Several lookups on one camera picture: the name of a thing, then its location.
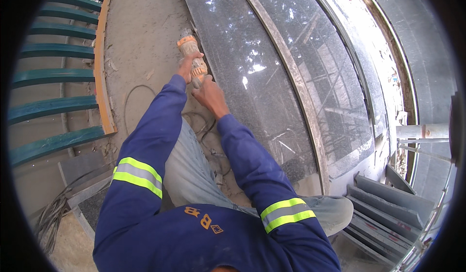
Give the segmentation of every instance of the jeans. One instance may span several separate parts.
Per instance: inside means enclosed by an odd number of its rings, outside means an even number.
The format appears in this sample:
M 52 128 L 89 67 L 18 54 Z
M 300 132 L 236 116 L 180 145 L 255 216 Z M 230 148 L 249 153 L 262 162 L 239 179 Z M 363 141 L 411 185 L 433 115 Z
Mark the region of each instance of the jeans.
M 255 208 L 239 206 L 220 191 L 196 135 L 184 118 L 165 169 L 164 186 L 176 207 L 211 204 L 259 217 Z M 341 231 L 351 221 L 353 204 L 345 197 L 312 196 L 302 199 L 312 209 L 327 236 Z

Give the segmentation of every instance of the hand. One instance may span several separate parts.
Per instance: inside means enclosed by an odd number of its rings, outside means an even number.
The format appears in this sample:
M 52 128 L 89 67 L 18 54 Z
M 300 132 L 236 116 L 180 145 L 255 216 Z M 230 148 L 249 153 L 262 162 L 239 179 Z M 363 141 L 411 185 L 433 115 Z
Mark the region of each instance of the hand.
M 195 53 L 185 56 L 184 59 L 181 60 L 179 69 L 176 73 L 184 78 L 184 81 L 186 82 L 186 84 L 191 83 L 192 60 L 195 58 L 202 58 L 203 56 L 204 54 L 197 51 Z
M 193 89 L 191 94 L 202 106 L 212 112 L 217 121 L 225 115 L 230 114 L 230 110 L 228 110 L 228 106 L 225 103 L 225 94 L 218 87 L 217 83 L 212 81 L 211 75 L 207 75 L 204 78 L 201 89 Z

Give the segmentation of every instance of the orange power tool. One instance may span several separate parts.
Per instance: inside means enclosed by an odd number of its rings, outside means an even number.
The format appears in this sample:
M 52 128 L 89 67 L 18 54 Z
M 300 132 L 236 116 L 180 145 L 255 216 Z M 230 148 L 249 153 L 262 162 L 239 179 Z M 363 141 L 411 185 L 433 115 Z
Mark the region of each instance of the orange power tool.
M 179 51 L 183 54 L 183 57 L 198 52 L 198 42 L 192 35 L 192 31 L 189 28 L 185 28 L 181 33 L 181 39 L 177 42 Z M 200 89 L 204 77 L 207 75 L 207 65 L 204 63 L 202 58 L 195 58 L 192 60 L 191 65 L 191 77 L 192 84 L 195 89 Z

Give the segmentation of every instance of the yellow reflective band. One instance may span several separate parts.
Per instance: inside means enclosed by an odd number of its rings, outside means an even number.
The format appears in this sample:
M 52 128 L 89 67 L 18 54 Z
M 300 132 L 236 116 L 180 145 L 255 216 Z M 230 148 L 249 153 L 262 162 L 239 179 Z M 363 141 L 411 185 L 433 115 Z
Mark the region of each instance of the yellow reflective band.
M 155 187 L 155 185 L 147 179 L 136 177 L 127 172 L 115 172 L 113 175 L 113 180 L 125 181 L 137 186 L 148 188 L 155 195 L 160 197 L 160 199 L 162 199 L 162 191 Z
M 282 216 L 282 217 L 279 217 L 279 218 L 274 219 L 273 221 L 271 221 L 265 227 L 265 231 L 266 231 L 266 233 L 270 233 L 274 228 L 277 228 L 277 227 L 279 227 L 279 226 L 281 226 L 283 224 L 295 223 L 295 222 L 298 222 L 300 220 L 310 218 L 310 217 L 315 217 L 315 216 L 316 215 L 314 214 L 313 211 L 302 211 L 302 212 L 296 213 L 294 215 Z
M 151 167 L 150 165 L 148 165 L 146 163 L 140 162 L 140 161 L 138 161 L 136 159 L 133 159 L 131 157 L 126 157 L 126 158 L 121 159 L 118 164 L 130 164 L 133 167 L 136 167 L 136 168 L 139 168 L 139 169 L 142 169 L 142 170 L 146 170 L 146 171 L 150 172 L 152 175 L 154 175 L 155 179 L 158 182 L 162 183 L 162 177 L 160 177 L 160 175 L 154 170 L 153 167 Z
M 304 202 L 304 200 L 300 199 L 300 198 L 292 198 L 292 199 L 288 199 L 288 200 L 282 200 L 282 201 L 279 201 L 279 202 L 276 202 L 272 205 L 270 205 L 269 207 L 267 207 L 261 214 L 260 214 L 260 219 L 261 220 L 264 220 L 264 218 L 267 216 L 267 214 L 269 214 L 270 212 L 276 210 L 276 209 L 279 209 L 279 208 L 282 208 L 282 207 L 290 207 L 290 206 L 293 206 L 293 205 L 298 205 L 298 204 L 306 204 Z

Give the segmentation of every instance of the sleeve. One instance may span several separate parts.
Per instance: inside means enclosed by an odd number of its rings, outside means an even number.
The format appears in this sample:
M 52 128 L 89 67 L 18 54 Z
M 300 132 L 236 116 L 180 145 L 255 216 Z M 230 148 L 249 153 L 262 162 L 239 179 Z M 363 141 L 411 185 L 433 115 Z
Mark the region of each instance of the sleeve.
M 340 263 L 313 211 L 298 197 L 283 170 L 233 115 L 218 121 L 222 147 L 238 186 L 255 204 L 265 231 L 296 271 L 339 271 Z
M 174 75 L 126 138 L 100 211 L 94 256 L 139 222 L 157 214 L 165 162 L 178 140 L 186 83 Z

